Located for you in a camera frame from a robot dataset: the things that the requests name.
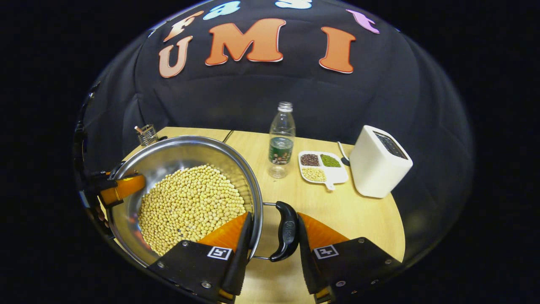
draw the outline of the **bottle label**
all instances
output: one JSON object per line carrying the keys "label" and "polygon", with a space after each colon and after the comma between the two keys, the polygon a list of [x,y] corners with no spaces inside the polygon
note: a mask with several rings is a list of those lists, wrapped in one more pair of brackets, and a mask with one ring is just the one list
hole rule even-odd
{"label": "bottle label", "polygon": [[293,141],[286,137],[274,137],[270,139],[268,159],[274,164],[288,164],[293,152]]}

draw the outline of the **white appliance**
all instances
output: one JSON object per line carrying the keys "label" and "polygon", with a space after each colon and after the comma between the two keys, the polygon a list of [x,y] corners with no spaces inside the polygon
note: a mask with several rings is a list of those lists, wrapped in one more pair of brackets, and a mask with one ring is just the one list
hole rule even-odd
{"label": "white appliance", "polygon": [[413,161],[387,132],[364,125],[349,156],[356,190],[383,198],[403,179]]}

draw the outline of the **black pot handle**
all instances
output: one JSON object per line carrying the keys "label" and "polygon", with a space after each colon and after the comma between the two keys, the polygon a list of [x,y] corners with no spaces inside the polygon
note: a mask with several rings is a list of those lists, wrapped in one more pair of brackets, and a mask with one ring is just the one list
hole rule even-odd
{"label": "black pot handle", "polygon": [[275,206],[281,214],[278,230],[279,247],[270,257],[253,257],[256,259],[270,260],[270,262],[278,262],[293,255],[298,247],[298,215],[291,205],[281,201],[263,204],[265,206]]}

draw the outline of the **bottle cap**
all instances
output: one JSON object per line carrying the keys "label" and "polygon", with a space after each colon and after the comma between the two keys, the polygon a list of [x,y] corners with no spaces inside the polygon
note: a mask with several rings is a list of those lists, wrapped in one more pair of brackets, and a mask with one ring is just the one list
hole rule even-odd
{"label": "bottle cap", "polygon": [[278,111],[290,113],[293,111],[293,104],[290,102],[280,102],[278,104]]}

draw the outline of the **pen holder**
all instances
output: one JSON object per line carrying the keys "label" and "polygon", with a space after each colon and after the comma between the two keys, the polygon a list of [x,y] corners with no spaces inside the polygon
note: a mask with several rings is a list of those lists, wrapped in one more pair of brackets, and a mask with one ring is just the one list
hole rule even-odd
{"label": "pen holder", "polygon": [[141,128],[142,133],[138,134],[139,143],[141,146],[146,147],[149,144],[155,143],[158,141],[158,135],[154,129],[154,125],[147,124]]}

